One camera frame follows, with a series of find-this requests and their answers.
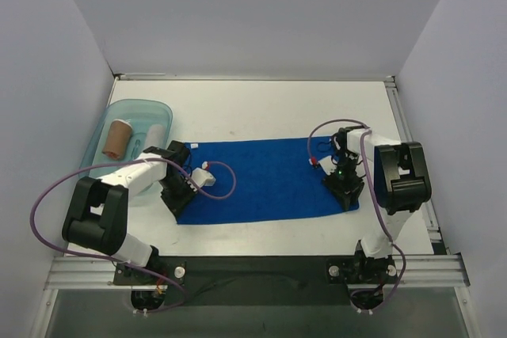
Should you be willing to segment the blue microfibre towel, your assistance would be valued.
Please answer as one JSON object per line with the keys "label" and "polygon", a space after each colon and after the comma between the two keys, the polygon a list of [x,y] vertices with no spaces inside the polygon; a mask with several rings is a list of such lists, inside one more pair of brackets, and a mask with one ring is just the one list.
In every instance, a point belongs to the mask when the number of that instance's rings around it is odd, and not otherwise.
{"label": "blue microfibre towel", "polygon": [[216,178],[177,217],[180,225],[215,225],[317,218],[343,213],[309,156],[330,154],[327,137],[201,142],[191,166],[208,161]]}

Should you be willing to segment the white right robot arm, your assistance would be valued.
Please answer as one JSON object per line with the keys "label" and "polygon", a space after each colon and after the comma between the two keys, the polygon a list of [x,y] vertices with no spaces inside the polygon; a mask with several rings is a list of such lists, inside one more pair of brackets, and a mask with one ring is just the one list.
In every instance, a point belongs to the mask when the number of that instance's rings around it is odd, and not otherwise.
{"label": "white right robot arm", "polygon": [[316,161],[325,173],[322,184],[343,211],[357,206],[368,188],[375,213],[373,227],[357,243],[351,272],[363,283],[378,274],[394,276],[390,260],[396,240],[432,195],[423,147],[364,127],[343,127],[330,143],[334,153]]}

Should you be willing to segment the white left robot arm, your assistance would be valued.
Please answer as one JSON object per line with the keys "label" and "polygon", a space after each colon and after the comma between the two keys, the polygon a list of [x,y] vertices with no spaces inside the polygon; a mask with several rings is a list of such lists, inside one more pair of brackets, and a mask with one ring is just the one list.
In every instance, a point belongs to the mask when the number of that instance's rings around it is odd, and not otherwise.
{"label": "white left robot arm", "polygon": [[128,233],[128,202],[158,182],[162,202],[179,218],[196,196],[196,190],[178,169],[185,167],[190,156],[184,143],[172,141],[165,150],[146,148],[139,164],[126,165],[103,177],[80,179],[63,223],[64,241],[132,263],[133,276],[143,284],[154,282],[160,273],[165,275],[167,270],[158,249]]}

